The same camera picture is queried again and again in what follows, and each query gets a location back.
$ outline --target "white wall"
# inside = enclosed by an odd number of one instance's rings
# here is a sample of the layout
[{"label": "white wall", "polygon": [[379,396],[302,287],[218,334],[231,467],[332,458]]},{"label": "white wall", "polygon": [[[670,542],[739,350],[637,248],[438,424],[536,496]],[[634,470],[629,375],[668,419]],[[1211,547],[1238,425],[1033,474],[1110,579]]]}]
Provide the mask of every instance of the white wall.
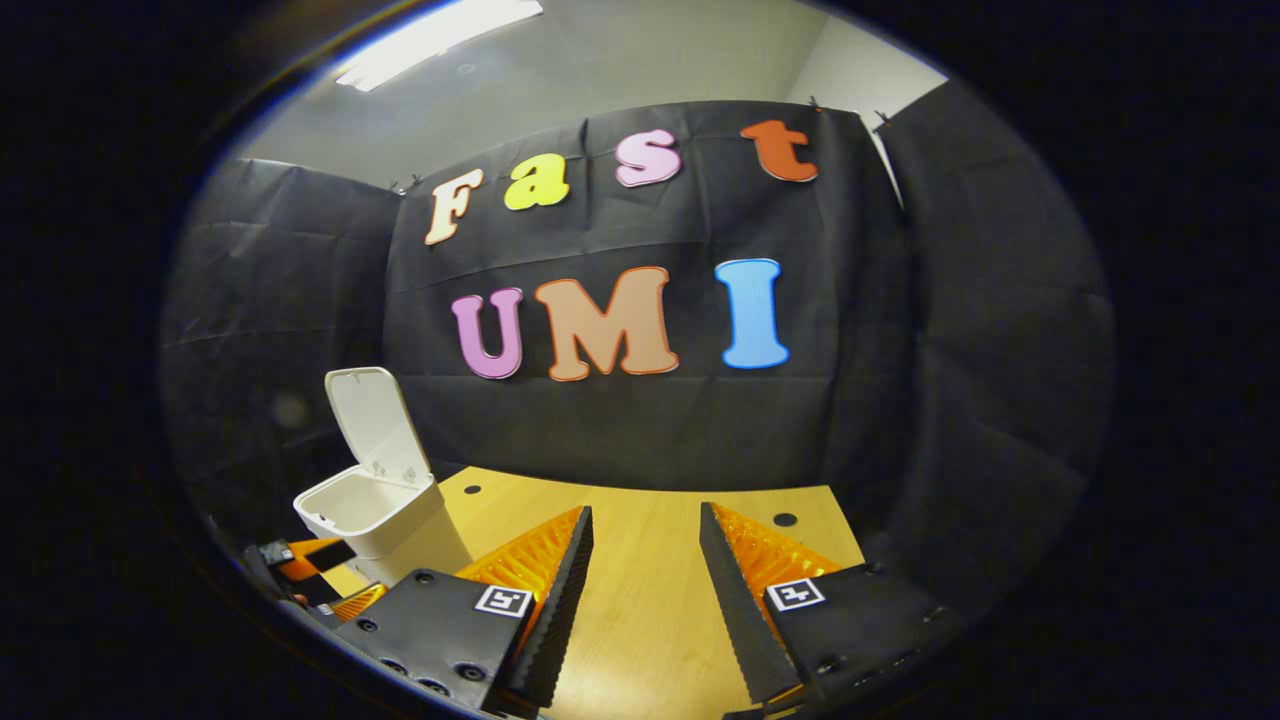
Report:
[{"label": "white wall", "polygon": [[387,187],[584,117],[782,100],[827,14],[790,0],[541,0],[545,13],[371,92],[323,78],[236,154]]},{"label": "white wall", "polygon": [[[823,108],[858,113],[867,129],[872,131],[882,123],[876,110],[892,118],[946,79],[938,70],[876,35],[832,17],[818,33],[786,101],[808,102],[812,95]],[[888,168],[890,179],[893,179],[893,168],[888,164],[879,136],[873,133],[872,141]],[[893,190],[897,191],[896,179]]]}]

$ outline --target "purple letter u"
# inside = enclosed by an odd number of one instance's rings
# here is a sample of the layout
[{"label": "purple letter u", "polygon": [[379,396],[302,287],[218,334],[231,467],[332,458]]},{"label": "purple letter u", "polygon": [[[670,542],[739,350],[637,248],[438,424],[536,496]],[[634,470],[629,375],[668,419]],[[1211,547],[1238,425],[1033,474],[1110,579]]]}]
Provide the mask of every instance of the purple letter u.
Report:
[{"label": "purple letter u", "polygon": [[489,296],[489,302],[498,309],[498,327],[502,328],[502,355],[497,357],[484,351],[484,341],[480,338],[480,307],[484,306],[484,300],[479,295],[467,295],[453,301],[462,357],[472,373],[500,380],[520,369],[520,319],[516,316],[516,305],[520,305],[524,296],[518,287],[504,287]]}]

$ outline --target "open bin lid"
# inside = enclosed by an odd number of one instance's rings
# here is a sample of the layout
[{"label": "open bin lid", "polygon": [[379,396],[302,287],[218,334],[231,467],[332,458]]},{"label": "open bin lid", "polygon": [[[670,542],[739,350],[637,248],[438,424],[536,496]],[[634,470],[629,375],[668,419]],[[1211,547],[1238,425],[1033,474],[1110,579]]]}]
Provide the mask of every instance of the open bin lid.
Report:
[{"label": "open bin lid", "polygon": [[324,389],[351,454],[370,477],[411,488],[435,482],[399,383],[385,368],[333,370]]}]

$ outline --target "blue letter i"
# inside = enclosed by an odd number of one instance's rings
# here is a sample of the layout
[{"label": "blue letter i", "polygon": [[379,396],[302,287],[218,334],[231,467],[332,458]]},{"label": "blue letter i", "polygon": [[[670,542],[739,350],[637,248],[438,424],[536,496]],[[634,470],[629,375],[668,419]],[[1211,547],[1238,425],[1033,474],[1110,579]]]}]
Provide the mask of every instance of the blue letter i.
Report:
[{"label": "blue letter i", "polygon": [[782,266],[768,258],[730,260],[716,266],[716,279],[728,287],[728,311],[733,319],[733,345],[723,355],[730,368],[772,368],[790,357],[778,342],[773,314],[773,278],[781,273]]}]

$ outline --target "ceiling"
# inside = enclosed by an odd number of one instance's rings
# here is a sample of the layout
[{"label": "ceiling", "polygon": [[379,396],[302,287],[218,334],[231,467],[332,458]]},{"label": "ceiling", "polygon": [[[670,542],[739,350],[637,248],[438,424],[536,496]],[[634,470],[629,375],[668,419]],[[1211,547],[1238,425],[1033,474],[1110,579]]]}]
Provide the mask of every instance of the ceiling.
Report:
[{"label": "ceiling", "polygon": [[233,151],[388,187],[513,137],[625,108],[786,100],[827,15],[792,0],[540,0],[544,14],[370,92],[333,77]]}]

